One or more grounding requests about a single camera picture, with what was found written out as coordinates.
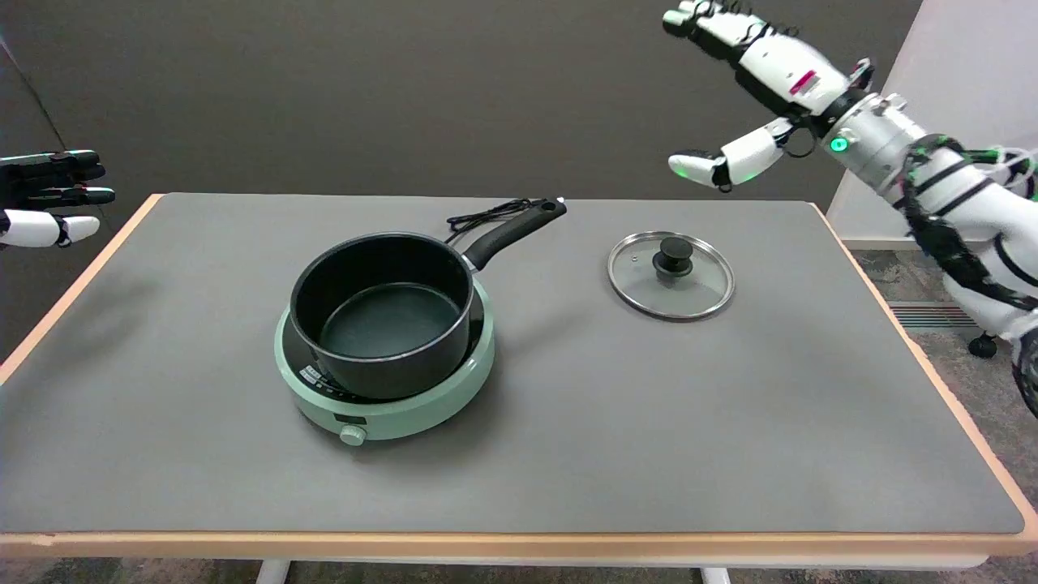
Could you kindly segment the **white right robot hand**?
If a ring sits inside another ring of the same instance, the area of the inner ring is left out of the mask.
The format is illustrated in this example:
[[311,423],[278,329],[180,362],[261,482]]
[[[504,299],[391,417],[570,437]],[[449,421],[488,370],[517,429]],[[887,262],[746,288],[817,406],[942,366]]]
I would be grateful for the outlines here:
[[717,152],[683,149],[671,154],[672,173],[728,193],[753,180],[789,155],[798,130],[809,131],[809,152],[850,107],[866,98],[875,67],[864,57],[845,74],[796,29],[765,21],[741,1],[682,1],[665,11],[663,30],[730,64],[737,84],[774,114]]

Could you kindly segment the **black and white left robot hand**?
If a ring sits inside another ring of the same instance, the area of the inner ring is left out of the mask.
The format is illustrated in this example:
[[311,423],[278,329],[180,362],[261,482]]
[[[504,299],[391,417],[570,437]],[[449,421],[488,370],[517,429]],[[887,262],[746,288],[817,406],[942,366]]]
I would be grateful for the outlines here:
[[105,174],[101,157],[92,149],[3,157],[2,248],[64,248],[93,237],[101,228],[101,219],[63,216],[52,210],[114,202],[114,189],[88,185]]

